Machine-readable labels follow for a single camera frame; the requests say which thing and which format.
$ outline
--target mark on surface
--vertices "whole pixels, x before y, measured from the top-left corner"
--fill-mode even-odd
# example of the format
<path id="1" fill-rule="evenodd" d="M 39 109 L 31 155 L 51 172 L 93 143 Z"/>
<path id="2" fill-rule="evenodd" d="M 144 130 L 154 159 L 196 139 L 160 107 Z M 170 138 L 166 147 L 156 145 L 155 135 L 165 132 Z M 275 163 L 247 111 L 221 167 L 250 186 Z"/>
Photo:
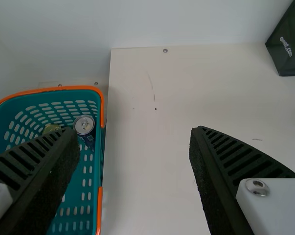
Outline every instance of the mark on surface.
<path id="1" fill-rule="evenodd" d="M 154 92 L 154 88 L 153 88 L 153 83 L 152 83 L 151 77 L 149 76 L 148 71 L 146 71 L 146 74 L 147 74 L 148 80 L 149 80 L 149 82 L 151 84 L 153 95 L 154 95 L 154 101 L 155 101 L 155 92 Z"/>

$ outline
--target basket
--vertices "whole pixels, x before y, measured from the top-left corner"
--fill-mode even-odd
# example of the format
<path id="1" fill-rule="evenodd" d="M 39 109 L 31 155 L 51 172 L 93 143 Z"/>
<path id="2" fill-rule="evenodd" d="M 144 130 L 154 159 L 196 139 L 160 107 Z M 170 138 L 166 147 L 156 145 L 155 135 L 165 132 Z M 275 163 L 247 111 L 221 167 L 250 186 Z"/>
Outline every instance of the basket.
<path id="1" fill-rule="evenodd" d="M 80 115 L 96 122 L 95 150 L 79 140 L 80 160 L 47 234 L 100 234 L 105 124 L 104 98 L 91 86 L 37 89 L 0 100 L 0 153 L 42 134 L 48 124 L 70 126 Z"/>

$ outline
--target dark green bag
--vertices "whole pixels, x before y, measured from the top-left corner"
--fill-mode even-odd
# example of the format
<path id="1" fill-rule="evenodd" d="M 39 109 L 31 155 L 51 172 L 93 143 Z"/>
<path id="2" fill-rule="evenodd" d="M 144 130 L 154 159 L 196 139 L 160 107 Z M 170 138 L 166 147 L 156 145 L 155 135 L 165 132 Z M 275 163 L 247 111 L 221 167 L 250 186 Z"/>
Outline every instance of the dark green bag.
<path id="1" fill-rule="evenodd" d="M 280 76 L 295 76 L 295 0 L 266 42 Z"/>

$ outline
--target screw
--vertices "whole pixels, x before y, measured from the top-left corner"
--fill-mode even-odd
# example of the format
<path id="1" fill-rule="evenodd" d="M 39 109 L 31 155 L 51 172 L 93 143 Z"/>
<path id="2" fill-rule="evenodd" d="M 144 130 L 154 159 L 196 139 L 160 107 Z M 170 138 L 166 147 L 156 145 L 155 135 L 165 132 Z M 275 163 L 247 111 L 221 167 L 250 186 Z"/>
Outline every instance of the screw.
<path id="1" fill-rule="evenodd" d="M 246 180 L 245 186 L 249 192 L 256 196 L 266 197 L 270 193 L 269 187 L 263 181 L 258 179 Z"/>

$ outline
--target white shelf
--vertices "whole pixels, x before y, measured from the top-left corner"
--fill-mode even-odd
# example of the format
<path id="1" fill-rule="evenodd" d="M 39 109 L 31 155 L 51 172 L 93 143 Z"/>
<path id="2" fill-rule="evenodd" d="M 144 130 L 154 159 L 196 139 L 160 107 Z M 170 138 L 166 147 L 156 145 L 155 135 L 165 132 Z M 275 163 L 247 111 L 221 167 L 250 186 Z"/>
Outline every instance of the white shelf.
<path id="1" fill-rule="evenodd" d="M 295 172 L 295 77 L 263 44 L 167 48 L 112 50 L 104 235 L 210 234 L 188 157 L 199 125 Z"/>

